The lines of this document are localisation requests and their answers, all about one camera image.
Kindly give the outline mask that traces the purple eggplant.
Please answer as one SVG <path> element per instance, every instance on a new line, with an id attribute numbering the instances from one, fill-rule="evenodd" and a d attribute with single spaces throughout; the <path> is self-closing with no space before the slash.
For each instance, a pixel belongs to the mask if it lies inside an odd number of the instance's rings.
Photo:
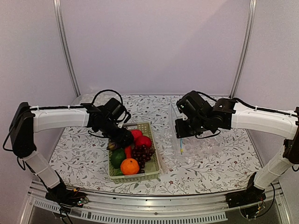
<path id="1" fill-rule="evenodd" d="M 113 141 L 109 141 L 107 145 L 107 150 L 114 151 L 116 149 L 121 148 L 121 146 L 118 143 L 115 143 Z"/>

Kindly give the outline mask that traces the dark red grape bunch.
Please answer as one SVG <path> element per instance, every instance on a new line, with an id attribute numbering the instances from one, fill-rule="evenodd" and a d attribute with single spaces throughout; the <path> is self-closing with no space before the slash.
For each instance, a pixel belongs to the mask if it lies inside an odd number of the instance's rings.
<path id="1" fill-rule="evenodd" d="M 137 161 L 139 165 L 139 174 L 145 173 L 145 164 L 151 160 L 154 152 L 155 150 L 153 148 L 149 148 L 146 145 L 134 146 L 131 156 Z"/>

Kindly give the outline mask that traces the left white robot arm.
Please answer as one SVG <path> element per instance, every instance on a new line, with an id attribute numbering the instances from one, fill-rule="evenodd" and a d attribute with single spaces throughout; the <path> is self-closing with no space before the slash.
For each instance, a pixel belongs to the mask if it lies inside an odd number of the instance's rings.
<path id="1" fill-rule="evenodd" d="M 102 106 L 82 103 L 71 106 L 38 107 L 27 102 L 19 105 L 9 128 L 12 152 L 37 176 L 47 189 L 47 196 L 60 203 L 75 203 L 86 197 L 85 193 L 67 189 L 64 181 L 49 164 L 49 160 L 39 153 L 36 137 L 43 132 L 66 127 L 86 127 L 93 132 L 100 131 L 121 147 L 134 141 L 132 133 L 120 126 L 130 118 L 126 108 L 116 99 Z"/>

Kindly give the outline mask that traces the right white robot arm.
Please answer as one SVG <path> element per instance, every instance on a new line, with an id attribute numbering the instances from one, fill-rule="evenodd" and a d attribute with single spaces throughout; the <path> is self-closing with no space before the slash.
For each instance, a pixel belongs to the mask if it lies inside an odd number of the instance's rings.
<path id="1" fill-rule="evenodd" d="M 245 105 L 239 99 L 221 98 L 210 105 L 192 92 L 177 101 L 183 118 L 175 121 L 178 139 L 198 138 L 206 131 L 215 134 L 220 129 L 248 129 L 283 137 L 283 145 L 275 156 L 261 169 L 242 178 L 238 185 L 245 190 L 242 200 L 252 203 L 276 179 L 299 162 L 299 117 L 291 112 L 276 111 Z"/>

